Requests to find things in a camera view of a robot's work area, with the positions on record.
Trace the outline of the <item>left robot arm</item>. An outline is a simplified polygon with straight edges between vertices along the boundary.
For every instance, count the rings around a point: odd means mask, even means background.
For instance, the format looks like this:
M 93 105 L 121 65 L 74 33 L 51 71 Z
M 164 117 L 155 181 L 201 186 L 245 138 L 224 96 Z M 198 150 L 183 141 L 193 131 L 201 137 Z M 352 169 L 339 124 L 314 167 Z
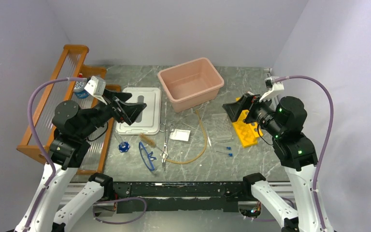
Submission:
M 106 91 L 104 96 L 105 102 L 90 109 L 83 109 L 72 100 L 55 108 L 54 140 L 44 151 L 47 163 L 42 179 L 15 231 L 68 232 L 93 204 L 116 200 L 113 179 L 95 173 L 72 200 L 60 207 L 68 184 L 90 149 L 88 137 L 111 119 L 132 124 L 147 107 L 143 102 L 130 103 L 130 93 Z

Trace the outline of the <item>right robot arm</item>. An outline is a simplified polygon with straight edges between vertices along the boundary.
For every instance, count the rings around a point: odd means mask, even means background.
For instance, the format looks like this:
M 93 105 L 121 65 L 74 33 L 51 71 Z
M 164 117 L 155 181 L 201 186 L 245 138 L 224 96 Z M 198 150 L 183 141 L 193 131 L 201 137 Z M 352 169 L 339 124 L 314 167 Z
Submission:
M 303 102 L 292 96 L 283 97 L 271 109 L 269 101 L 259 95 L 243 94 L 236 102 L 223 104 L 231 122 L 244 110 L 244 122 L 257 123 L 272 136 L 272 147 L 292 186 L 296 207 L 291 207 L 260 173 L 243 178 L 242 196 L 257 199 L 277 221 L 283 232 L 332 232 L 323 203 L 313 184 L 318 158 L 312 141 L 302 132 L 307 117 Z

